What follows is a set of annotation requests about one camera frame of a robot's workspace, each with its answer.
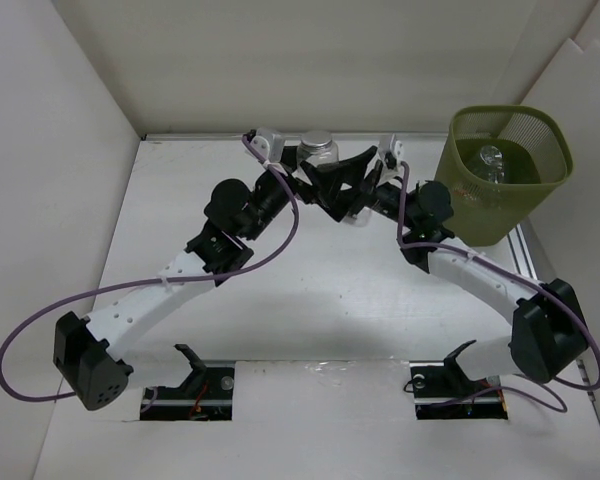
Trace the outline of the clear plastic jar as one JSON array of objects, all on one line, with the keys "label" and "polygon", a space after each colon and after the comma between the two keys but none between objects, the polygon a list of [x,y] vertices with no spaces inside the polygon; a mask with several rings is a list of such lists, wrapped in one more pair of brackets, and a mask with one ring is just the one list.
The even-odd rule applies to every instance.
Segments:
[{"label": "clear plastic jar", "polygon": [[305,164],[313,167],[335,165],[340,161],[339,147],[330,132],[311,130],[300,136],[296,161],[299,169],[303,169]]}]

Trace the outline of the black label small bottle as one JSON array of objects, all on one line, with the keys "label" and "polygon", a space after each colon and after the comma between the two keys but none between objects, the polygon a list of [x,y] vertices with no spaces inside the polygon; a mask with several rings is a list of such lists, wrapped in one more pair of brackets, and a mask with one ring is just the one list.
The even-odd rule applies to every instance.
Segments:
[{"label": "black label small bottle", "polygon": [[352,227],[355,227],[355,228],[364,228],[369,224],[372,217],[373,217],[372,210],[362,209],[358,213],[348,215],[344,219],[344,222],[347,225],[351,225]]}]

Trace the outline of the clear bottle white cap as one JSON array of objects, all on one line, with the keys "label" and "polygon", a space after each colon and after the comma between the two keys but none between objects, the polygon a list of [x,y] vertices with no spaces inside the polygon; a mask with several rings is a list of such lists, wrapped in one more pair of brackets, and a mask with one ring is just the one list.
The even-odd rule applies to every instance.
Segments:
[{"label": "clear bottle white cap", "polygon": [[499,148],[481,146],[467,161],[466,168],[476,177],[494,184],[507,184],[508,168]]}]

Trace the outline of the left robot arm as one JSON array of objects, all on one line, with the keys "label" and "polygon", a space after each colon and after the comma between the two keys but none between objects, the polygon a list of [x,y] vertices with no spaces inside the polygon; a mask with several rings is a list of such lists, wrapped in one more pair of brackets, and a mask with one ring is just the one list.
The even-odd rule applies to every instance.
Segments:
[{"label": "left robot arm", "polygon": [[125,295],[84,316],[68,312],[55,325],[53,361],[88,411],[115,401],[136,375],[125,355],[150,330],[187,302],[225,281],[265,265],[251,263],[256,239],[285,208],[308,198],[294,147],[266,158],[253,187],[236,178],[212,190],[199,234],[157,276],[130,284]]}]

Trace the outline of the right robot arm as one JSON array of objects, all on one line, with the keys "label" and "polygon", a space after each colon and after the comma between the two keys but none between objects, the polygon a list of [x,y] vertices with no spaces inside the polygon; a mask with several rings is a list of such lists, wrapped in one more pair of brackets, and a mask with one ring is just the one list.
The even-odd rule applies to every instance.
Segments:
[{"label": "right robot arm", "polygon": [[466,393],[497,375],[546,384],[591,348],[577,296],[567,282],[521,277],[470,249],[444,225],[453,215],[449,190],[438,181],[410,189],[409,167],[393,151],[371,147],[347,160],[330,154],[298,164],[309,184],[307,201],[337,221],[364,208],[395,221],[408,264],[460,287],[508,323],[509,334],[469,340],[445,357],[442,381],[451,392]]}]

